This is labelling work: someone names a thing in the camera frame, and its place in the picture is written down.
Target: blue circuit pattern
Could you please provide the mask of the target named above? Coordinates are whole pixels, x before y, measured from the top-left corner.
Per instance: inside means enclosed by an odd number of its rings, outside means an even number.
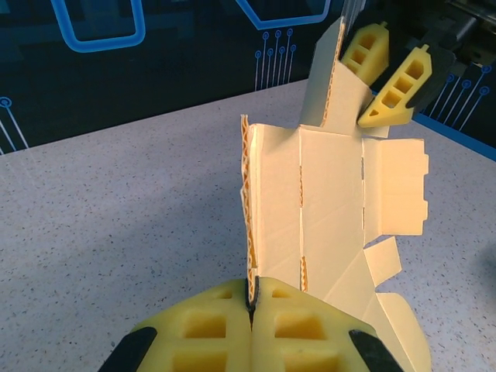
[[[320,23],[324,19],[326,19],[329,14],[329,9],[331,7],[331,0],[325,0],[324,10],[322,14],[318,15],[305,15],[302,17],[293,17],[293,18],[285,18],[285,19],[270,19],[270,20],[261,20],[257,13],[253,10],[251,5],[247,0],[236,0],[239,7],[244,11],[248,19],[252,22],[258,30],[263,29],[276,29],[283,27],[294,27],[301,25],[309,25],[312,23]]]
[[[65,43],[74,52],[78,53],[94,53],[104,50],[122,49],[130,46],[134,47],[140,44],[146,35],[143,4],[141,0],[130,1],[135,27],[135,33],[133,35],[112,37],[109,39],[80,41],[74,34],[74,28],[72,26],[65,0],[51,0]]]

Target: flattened cardboard box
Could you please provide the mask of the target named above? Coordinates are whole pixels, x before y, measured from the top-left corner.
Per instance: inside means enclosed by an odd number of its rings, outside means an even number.
[[[405,372],[431,370],[429,346],[402,296],[376,287],[401,271],[394,237],[421,235],[428,157],[420,139],[361,129],[370,89],[338,61],[343,19],[318,41],[301,125],[242,116],[248,278],[274,277],[377,331]]]

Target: gray table surface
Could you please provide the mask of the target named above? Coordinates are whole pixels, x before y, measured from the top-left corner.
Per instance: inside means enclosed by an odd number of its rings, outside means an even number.
[[[97,371],[140,320],[245,272],[239,114],[294,127],[305,81],[0,157],[0,368]],[[496,370],[496,163],[419,124],[429,219],[399,237],[434,371]]]

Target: yellow foam pad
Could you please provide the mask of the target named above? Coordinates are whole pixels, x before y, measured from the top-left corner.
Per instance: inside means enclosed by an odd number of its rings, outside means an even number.
[[[195,295],[140,323],[157,336],[137,372],[249,372],[244,280]]]
[[[372,23],[359,29],[341,62],[367,85],[372,85],[389,66],[389,31],[386,24]]]
[[[252,372],[369,372],[349,336],[374,329],[269,277],[260,279],[253,318]]]

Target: cardboard panel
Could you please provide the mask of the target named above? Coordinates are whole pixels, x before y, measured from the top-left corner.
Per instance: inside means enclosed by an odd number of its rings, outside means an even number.
[[[301,129],[308,293],[324,298],[363,248],[361,142]]]
[[[300,287],[300,153],[298,130],[257,124],[250,155],[257,199],[254,242],[258,274]]]
[[[422,139],[381,142],[383,234],[422,234],[427,219],[423,186],[428,162]]]

